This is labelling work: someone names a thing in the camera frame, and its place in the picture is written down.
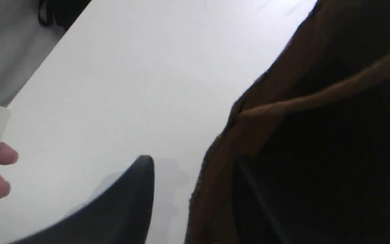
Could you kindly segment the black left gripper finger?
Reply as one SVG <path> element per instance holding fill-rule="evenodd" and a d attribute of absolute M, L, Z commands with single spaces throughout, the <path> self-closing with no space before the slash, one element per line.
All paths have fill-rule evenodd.
<path fill-rule="evenodd" d="M 139 156 L 111 187 L 83 209 L 17 244 L 144 244 L 155 187 L 154 161 Z"/>

